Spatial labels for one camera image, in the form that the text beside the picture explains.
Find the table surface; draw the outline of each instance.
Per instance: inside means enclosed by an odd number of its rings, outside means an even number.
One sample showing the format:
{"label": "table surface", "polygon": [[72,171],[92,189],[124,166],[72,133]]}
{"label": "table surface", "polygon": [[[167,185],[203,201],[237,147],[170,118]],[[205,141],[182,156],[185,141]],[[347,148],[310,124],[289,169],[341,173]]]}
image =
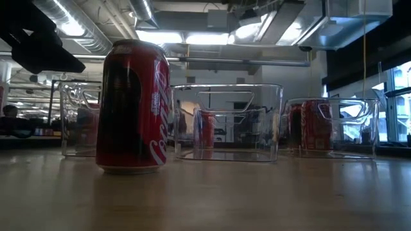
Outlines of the table surface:
{"label": "table surface", "polygon": [[411,230],[411,162],[169,159],[105,175],[93,158],[1,151],[0,230]]}

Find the ductwork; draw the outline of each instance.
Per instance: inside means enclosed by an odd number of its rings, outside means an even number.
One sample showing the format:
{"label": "ductwork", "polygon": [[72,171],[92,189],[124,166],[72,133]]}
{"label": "ductwork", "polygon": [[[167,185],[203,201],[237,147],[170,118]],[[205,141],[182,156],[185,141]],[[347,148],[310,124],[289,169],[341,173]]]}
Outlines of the ductwork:
{"label": "ductwork", "polygon": [[80,25],[84,39],[76,38],[79,45],[95,55],[106,55],[112,47],[110,40],[100,31],[93,21],[72,0],[34,0],[33,3],[46,14],[61,31],[70,24]]}
{"label": "ductwork", "polygon": [[150,0],[130,0],[131,9],[140,21],[145,21],[149,25],[159,28],[154,19],[153,6]]}

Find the transparent container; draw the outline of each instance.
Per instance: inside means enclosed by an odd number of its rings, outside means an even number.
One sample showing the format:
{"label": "transparent container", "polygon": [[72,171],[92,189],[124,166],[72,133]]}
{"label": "transparent container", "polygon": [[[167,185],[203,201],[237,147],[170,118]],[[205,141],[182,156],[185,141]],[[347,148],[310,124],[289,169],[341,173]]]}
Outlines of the transparent container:
{"label": "transparent container", "polygon": [[273,162],[283,88],[269,84],[173,87],[177,158]]}
{"label": "transparent container", "polygon": [[95,156],[101,84],[62,82],[59,89],[62,154],[76,157]]}
{"label": "transparent container", "polygon": [[295,157],[375,158],[377,99],[299,98],[281,116],[280,153]]}

